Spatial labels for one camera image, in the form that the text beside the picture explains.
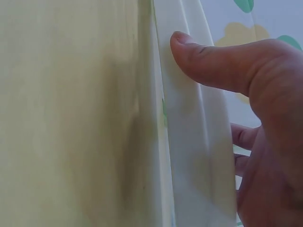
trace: finger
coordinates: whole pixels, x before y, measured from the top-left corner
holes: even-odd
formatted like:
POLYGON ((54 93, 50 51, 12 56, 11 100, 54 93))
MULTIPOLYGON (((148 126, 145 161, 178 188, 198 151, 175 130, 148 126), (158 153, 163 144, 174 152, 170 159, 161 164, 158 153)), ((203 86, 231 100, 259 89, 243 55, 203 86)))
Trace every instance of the finger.
POLYGON ((249 96, 255 80, 264 82, 261 71, 280 65, 297 50, 278 40, 263 40, 231 47, 201 46, 185 33, 175 32, 170 40, 179 67, 198 83, 249 96))
POLYGON ((251 150, 259 128, 249 128, 238 124, 231 124, 232 142, 234 145, 246 150, 251 150))
POLYGON ((245 172, 247 163, 249 161, 249 156, 234 154, 234 158, 235 158, 235 174, 237 176, 242 177, 245 172))

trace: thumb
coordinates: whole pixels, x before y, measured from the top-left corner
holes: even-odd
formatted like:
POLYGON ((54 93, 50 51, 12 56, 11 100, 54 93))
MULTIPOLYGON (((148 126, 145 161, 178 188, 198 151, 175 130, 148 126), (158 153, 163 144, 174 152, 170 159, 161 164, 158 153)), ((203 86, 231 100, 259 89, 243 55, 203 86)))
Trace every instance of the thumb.
POLYGON ((179 67, 193 80, 245 96, 250 96, 254 84, 260 87, 276 76, 269 71, 299 52, 278 40, 231 47, 202 46, 182 32, 172 35, 170 46, 179 67))

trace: hand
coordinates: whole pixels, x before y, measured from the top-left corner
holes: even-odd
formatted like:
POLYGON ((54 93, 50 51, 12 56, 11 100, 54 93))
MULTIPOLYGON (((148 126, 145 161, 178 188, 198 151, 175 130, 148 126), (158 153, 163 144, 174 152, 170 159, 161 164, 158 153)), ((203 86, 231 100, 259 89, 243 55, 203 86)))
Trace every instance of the hand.
POLYGON ((250 98, 262 125, 232 124, 238 214, 245 227, 303 226, 303 54, 277 40, 205 47, 175 32, 170 46, 193 80, 250 98))

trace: skin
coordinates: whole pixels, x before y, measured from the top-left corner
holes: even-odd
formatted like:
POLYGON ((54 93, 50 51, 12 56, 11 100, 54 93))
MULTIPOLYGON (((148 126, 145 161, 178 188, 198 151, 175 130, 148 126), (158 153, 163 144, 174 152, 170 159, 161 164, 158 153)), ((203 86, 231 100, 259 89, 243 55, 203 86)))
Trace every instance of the skin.
POLYGON ((278 40, 206 47, 175 32, 170 46, 186 75, 242 93, 262 125, 232 124, 238 214, 245 227, 303 226, 303 53, 278 40))

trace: fingernail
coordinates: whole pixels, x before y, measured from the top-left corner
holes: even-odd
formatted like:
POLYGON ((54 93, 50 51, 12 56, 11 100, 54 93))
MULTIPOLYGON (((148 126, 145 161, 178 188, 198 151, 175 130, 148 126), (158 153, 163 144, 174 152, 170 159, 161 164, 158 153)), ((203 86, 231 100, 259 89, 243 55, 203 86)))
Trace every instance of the fingernail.
POLYGON ((174 32, 173 37, 181 44, 196 44, 192 37, 183 32, 174 32))

